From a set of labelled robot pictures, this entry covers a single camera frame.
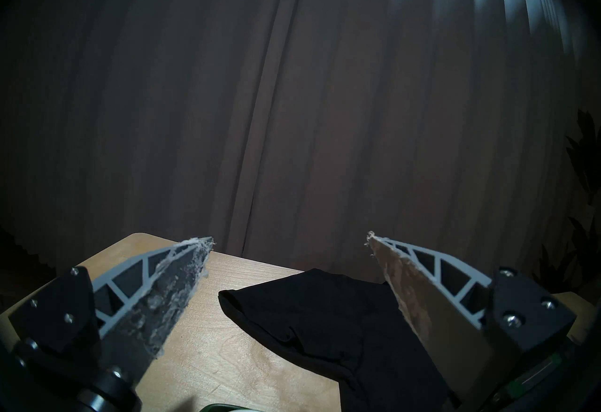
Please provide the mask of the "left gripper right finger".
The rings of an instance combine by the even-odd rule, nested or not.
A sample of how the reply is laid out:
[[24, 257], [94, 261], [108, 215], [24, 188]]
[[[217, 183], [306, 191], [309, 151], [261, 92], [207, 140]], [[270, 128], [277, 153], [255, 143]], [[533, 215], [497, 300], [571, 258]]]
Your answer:
[[539, 404], [573, 360], [576, 315], [533, 279], [367, 235], [404, 319], [451, 391], [446, 404]]

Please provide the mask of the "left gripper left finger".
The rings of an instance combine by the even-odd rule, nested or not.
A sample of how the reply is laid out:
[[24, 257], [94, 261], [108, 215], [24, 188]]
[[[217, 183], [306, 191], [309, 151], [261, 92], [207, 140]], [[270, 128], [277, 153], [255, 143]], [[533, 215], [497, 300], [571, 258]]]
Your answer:
[[133, 256], [95, 279], [80, 265], [23, 302], [8, 319], [42, 365], [83, 380], [117, 367], [137, 385], [206, 276], [210, 236]]

